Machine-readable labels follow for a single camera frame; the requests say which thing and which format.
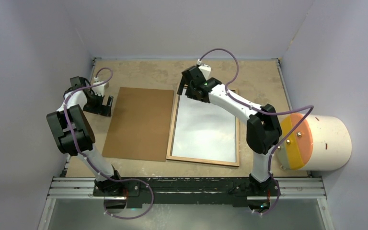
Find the brown frame backing board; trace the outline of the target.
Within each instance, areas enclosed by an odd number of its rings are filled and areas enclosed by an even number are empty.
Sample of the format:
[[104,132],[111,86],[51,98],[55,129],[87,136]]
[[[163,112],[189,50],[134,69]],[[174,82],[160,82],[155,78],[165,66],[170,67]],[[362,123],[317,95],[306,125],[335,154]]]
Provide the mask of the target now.
[[173,100],[173,90],[121,87],[102,155],[164,162]]

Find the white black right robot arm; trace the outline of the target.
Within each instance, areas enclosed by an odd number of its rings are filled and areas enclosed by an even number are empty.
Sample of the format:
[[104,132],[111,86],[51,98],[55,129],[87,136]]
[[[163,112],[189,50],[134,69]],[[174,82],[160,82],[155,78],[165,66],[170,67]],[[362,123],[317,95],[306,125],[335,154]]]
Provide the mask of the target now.
[[282,136],[275,108],[245,100],[221,81],[209,77],[208,65],[194,65],[182,71],[178,95],[216,105],[246,125],[246,142],[253,151],[250,189],[256,195],[268,190],[272,155]]

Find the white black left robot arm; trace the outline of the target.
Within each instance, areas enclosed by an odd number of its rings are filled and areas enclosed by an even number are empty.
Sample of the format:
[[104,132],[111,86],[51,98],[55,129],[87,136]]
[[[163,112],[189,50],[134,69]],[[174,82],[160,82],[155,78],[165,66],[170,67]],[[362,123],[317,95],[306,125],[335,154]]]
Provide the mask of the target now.
[[118,196],[123,192],[124,183],[118,171],[108,163],[95,146],[94,132],[85,112],[110,117],[113,96],[104,101],[102,82],[91,89],[86,78],[73,77],[71,87],[64,92],[64,101],[56,111],[47,114],[46,120],[57,145],[63,154],[79,157],[95,174],[95,185],[101,192]]

